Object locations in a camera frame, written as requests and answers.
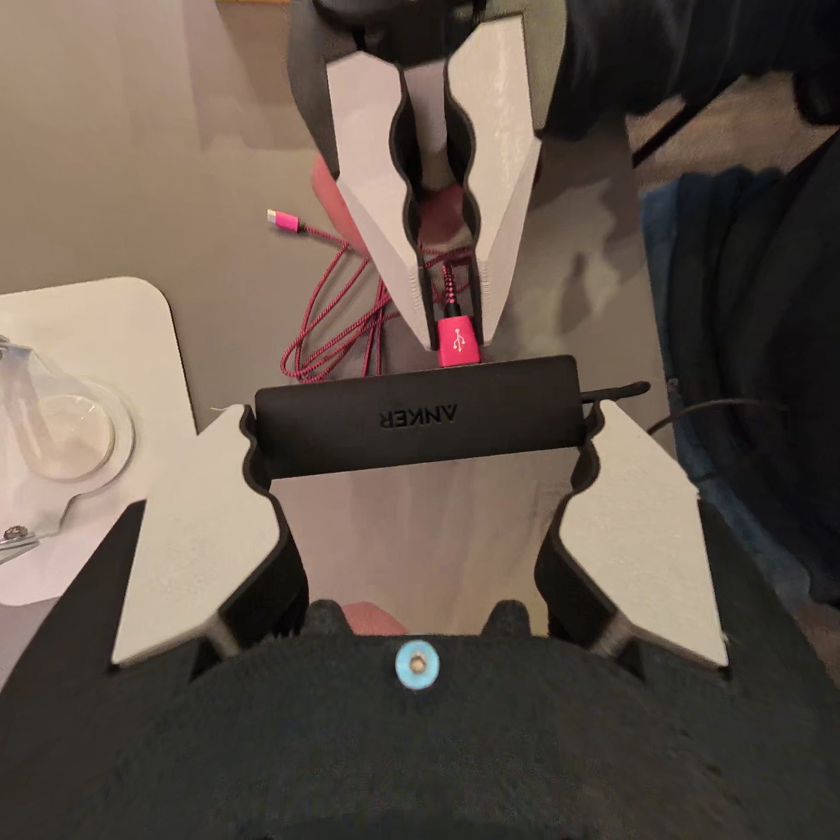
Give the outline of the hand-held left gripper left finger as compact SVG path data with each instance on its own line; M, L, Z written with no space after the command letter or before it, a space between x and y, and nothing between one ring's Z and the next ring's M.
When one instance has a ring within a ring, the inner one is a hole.
M113 665L196 640L230 658L300 633L308 579L270 483L243 404L224 409L164 469L145 500Z

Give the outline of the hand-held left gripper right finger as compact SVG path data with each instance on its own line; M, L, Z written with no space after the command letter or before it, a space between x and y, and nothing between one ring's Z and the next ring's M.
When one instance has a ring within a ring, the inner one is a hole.
M615 401L585 419L534 582L550 637L604 658L645 643L728 667L698 491Z

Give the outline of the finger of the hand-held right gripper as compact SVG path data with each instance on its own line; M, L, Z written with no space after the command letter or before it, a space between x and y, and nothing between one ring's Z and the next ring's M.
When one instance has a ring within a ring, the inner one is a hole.
M339 174L336 183L386 289L425 350L435 350L434 304L417 243L414 190L397 157L413 127L400 69L362 51L327 65Z
M473 236L476 330L494 340L515 274L541 141L532 126L522 16L482 23L449 58L448 127L465 130L465 220Z

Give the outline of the black usb hub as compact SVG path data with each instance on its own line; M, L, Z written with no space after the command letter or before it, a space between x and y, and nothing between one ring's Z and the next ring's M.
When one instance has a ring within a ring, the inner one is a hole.
M577 448L569 355L266 388L256 434L273 479Z

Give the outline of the person's right hand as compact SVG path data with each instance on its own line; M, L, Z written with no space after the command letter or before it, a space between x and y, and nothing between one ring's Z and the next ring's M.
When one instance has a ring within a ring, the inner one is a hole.
M369 257L339 188L320 156L311 168L311 188L336 234L349 242L359 255ZM453 239L464 226L462 206L463 189L457 183L439 191L426 192L419 204L419 241L423 245L441 245Z

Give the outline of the person's left hand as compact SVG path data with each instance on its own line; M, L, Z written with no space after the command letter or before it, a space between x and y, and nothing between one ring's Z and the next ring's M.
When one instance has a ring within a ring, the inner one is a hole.
M350 629L360 636L403 636L407 630L394 616L369 602L354 602L342 607Z

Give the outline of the person's blue jeans leg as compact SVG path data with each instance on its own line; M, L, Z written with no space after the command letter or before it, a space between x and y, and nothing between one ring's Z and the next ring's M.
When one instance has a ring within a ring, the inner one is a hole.
M732 409L762 406L728 394L715 337L718 265L739 200L757 175L737 166L688 174L644 196L642 222L678 460L790 608L815 602L809 578L742 502L728 474L746 449Z

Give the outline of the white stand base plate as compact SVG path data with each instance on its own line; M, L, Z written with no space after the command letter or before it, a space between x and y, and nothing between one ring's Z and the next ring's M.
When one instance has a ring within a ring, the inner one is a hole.
M2 607L53 602L196 425L170 307L135 277L2 295Z

